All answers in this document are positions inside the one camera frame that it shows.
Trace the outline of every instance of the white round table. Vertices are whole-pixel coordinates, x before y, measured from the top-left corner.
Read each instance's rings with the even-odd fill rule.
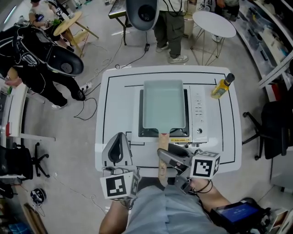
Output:
[[[198,38],[203,35],[203,49],[198,49],[195,47],[191,47],[191,50],[196,58],[196,55],[193,51],[193,49],[198,49],[202,51],[202,61],[201,65],[203,65],[203,58],[204,58],[204,52],[210,53],[208,51],[205,51],[205,31],[214,34],[215,36],[221,37],[220,41],[217,44],[216,48],[211,53],[209,59],[207,60],[205,65],[210,65],[213,61],[215,61],[217,58],[219,58],[224,40],[225,38],[231,38],[236,35],[236,30],[231,22],[226,20],[220,15],[217,15],[212,12],[208,11],[197,11],[192,15],[193,21],[201,28],[199,33],[196,36],[195,41],[198,40]],[[215,54],[216,58],[212,60],[209,64],[209,60],[211,59],[212,55],[214,55],[214,52],[217,51],[217,54]]]

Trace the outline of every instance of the gray pants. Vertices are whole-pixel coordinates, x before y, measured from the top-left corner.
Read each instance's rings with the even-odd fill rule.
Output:
[[[175,59],[181,54],[181,39],[184,34],[184,17],[182,14],[173,17],[167,11],[160,11],[154,33],[157,39],[157,47],[162,48],[168,42],[172,58]]]

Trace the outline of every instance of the black cap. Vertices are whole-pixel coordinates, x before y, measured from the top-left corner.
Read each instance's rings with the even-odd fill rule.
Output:
[[[229,73],[225,79],[225,85],[229,86],[235,80],[235,76]]]

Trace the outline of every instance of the black office chair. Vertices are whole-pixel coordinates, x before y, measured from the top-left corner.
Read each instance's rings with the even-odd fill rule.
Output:
[[[272,159],[277,155],[286,155],[288,146],[292,145],[293,134],[293,86],[289,89],[287,96],[280,101],[266,103],[262,109],[261,121],[249,113],[244,112],[243,117],[249,117],[255,126],[256,134],[242,142],[242,145],[260,137],[259,155],[255,160],[261,158],[263,144],[265,144],[266,159]]]
[[[24,145],[18,145],[13,143],[13,149],[7,149],[0,146],[0,176],[5,175],[23,175],[25,178],[19,178],[19,181],[31,180],[33,178],[33,165],[36,168],[37,176],[41,176],[38,170],[44,174],[47,178],[50,176],[47,175],[42,169],[40,162],[44,157],[48,158],[48,154],[44,154],[42,157],[38,158],[38,146],[40,143],[35,145],[35,154],[34,157],[31,157],[31,154]]]

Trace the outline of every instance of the control panel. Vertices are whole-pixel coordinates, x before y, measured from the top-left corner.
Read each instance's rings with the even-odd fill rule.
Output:
[[[208,141],[208,131],[204,87],[191,85],[190,97],[192,106],[192,142],[196,144],[206,143]]]

